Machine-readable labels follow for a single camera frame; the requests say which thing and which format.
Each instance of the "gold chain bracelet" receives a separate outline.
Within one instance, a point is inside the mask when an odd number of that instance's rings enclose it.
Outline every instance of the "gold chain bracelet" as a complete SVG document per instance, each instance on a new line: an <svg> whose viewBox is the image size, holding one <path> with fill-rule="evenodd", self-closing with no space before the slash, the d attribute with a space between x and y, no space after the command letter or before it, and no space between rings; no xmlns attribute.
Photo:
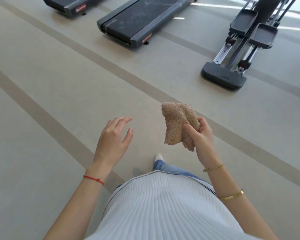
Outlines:
<svg viewBox="0 0 300 240"><path fill-rule="evenodd" d="M221 168L222 166L223 166L223 164L222 164L222 165L219 165L217 168L212 168L212 169L208 168L208 169L204 169L203 172L206 173L207 171L215 170L215 169Z"/></svg>
<svg viewBox="0 0 300 240"><path fill-rule="evenodd" d="M237 197L237 196L241 196L241 195L243 195L243 194L244 194L244 190L241 189L241 191L240 191L239 193L236 193L236 194L234 194L234 195L230 195L230 196L228 196L228 197L219 198L219 200L230 200L230 199L233 199L233 198L235 198L235 197Z"/></svg>

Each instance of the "foot platform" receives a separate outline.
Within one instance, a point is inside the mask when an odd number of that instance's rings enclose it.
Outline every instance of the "foot platform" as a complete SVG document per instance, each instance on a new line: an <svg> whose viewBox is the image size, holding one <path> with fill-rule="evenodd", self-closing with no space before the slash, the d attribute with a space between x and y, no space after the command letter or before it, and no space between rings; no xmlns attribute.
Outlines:
<svg viewBox="0 0 300 240"><path fill-rule="evenodd" d="M258 12L250 9L242 9L230 24L230 32L237 35L245 35L256 20Z"/></svg>
<svg viewBox="0 0 300 240"><path fill-rule="evenodd" d="M218 64L207 62L201 70L201 75L212 82L224 85L232 90L241 88L247 80L238 72L231 72Z"/></svg>
<svg viewBox="0 0 300 240"><path fill-rule="evenodd" d="M278 29L267 24L258 24L252 32L249 43L264 49L272 47L277 36Z"/></svg>

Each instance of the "white knit sweater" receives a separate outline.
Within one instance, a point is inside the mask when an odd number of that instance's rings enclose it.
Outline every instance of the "white knit sweater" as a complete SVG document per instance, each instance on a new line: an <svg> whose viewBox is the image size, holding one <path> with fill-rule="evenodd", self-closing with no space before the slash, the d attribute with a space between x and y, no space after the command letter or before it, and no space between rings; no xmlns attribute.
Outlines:
<svg viewBox="0 0 300 240"><path fill-rule="evenodd" d="M159 170L117 188L95 239L255 239L216 197L213 187L192 177Z"/></svg>

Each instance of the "towel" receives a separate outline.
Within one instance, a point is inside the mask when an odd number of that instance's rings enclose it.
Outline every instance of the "towel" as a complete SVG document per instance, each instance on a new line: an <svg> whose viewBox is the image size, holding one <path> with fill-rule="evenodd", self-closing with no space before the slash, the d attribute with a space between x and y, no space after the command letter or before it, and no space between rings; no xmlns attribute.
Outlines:
<svg viewBox="0 0 300 240"><path fill-rule="evenodd" d="M195 143L191 136L182 128L182 124L190 124L196 131L199 130L196 113L190 104L163 103L162 114L166 119L166 138L164 144L176 145L180 142L189 151L195 151Z"/></svg>

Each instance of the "hand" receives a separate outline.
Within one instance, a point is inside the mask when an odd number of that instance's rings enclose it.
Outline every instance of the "hand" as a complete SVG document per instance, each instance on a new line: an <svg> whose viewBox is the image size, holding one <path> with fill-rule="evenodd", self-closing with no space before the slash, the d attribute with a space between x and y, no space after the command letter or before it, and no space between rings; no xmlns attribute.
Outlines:
<svg viewBox="0 0 300 240"><path fill-rule="evenodd" d="M112 169L114 165L123 157L132 141L132 128L127 132L123 141L122 131L125 125L132 120L132 117L120 117L110 120L106 127L101 132L96 153L93 158L93 165Z"/></svg>
<svg viewBox="0 0 300 240"><path fill-rule="evenodd" d="M198 121L201 125L199 132L189 124L183 124L182 127L192 137L198 159L205 167L210 159L217 159L218 156L214 148L212 129L205 118L198 117Z"/></svg>

